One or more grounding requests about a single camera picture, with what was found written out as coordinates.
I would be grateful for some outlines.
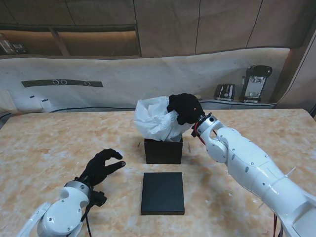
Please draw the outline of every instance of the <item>marble table surface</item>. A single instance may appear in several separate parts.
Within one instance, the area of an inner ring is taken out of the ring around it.
[[[316,195],[316,122],[304,110],[215,110],[263,150],[291,179]],[[198,138],[184,134],[182,164],[146,164],[134,112],[37,113],[15,116],[0,130],[0,236],[15,236],[43,202],[55,202],[66,182],[106,148],[126,166],[95,187],[108,198],[93,207],[94,237],[270,237],[273,212],[242,188]],[[182,172],[184,216],[141,216],[144,172]],[[84,224],[81,237],[88,236]]]

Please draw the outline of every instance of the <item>white backdrop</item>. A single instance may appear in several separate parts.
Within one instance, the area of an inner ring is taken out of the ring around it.
[[[236,84],[249,65],[273,68],[262,94],[268,101],[288,56],[286,48],[242,49],[214,54],[125,60],[19,58],[0,60],[0,89],[17,110],[44,111],[69,107],[134,108],[138,99],[188,92],[212,99],[220,83]],[[21,81],[75,79],[101,81],[103,87],[78,85],[25,88]]]

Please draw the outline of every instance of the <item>black glove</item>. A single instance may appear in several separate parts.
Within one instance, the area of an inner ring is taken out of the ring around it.
[[[115,164],[105,166],[105,161],[109,160],[111,157],[116,159],[123,158],[120,153],[113,149],[101,151],[89,161],[82,175],[79,177],[79,181],[88,183],[89,186],[95,186],[101,183],[109,174],[112,174],[126,165],[124,161],[119,161]]]
[[[196,123],[201,115],[205,115],[198,99],[191,94],[170,95],[168,113],[175,110],[178,113],[178,124],[184,125]]]

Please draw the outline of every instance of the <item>black box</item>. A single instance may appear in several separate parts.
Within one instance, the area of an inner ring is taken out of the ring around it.
[[[142,215],[184,215],[182,173],[144,173]]]
[[[181,164],[183,139],[180,142],[163,142],[145,139],[147,164]]]

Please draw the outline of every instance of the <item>plastic bag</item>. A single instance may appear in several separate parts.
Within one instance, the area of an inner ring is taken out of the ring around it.
[[[139,100],[135,111],[135,124],[144,138],[156,141],[179,142],[182,133],[192,125],[179,125],[178,113],[168,113],[169,97],[161,96],[147,100]]]

